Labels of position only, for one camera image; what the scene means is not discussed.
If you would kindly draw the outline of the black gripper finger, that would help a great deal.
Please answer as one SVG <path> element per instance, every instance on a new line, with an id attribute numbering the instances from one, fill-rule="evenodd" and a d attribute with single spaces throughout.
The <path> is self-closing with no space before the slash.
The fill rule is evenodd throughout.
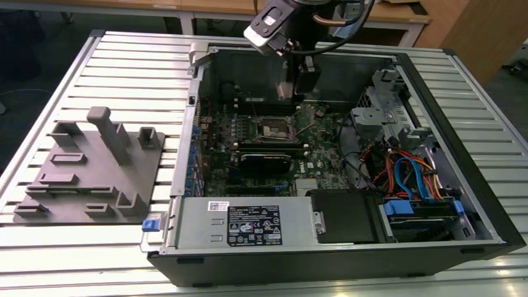
<path id="1" fill-rule="evenodd" d="M 296 80 L 297 73 L 297 58 L 295 56 L 288 56 L 283 63 L 284 70 L 284 81 L 293 83 Z"/>
<path id="2" fill-rule="evenodd" d="M 293 102 L 304 101 L 304 95 L 311 93 L 317 84 L 321 69 L 315 62 L 313 56 L 305 56 L 299 60 L 293 78 Z"/>

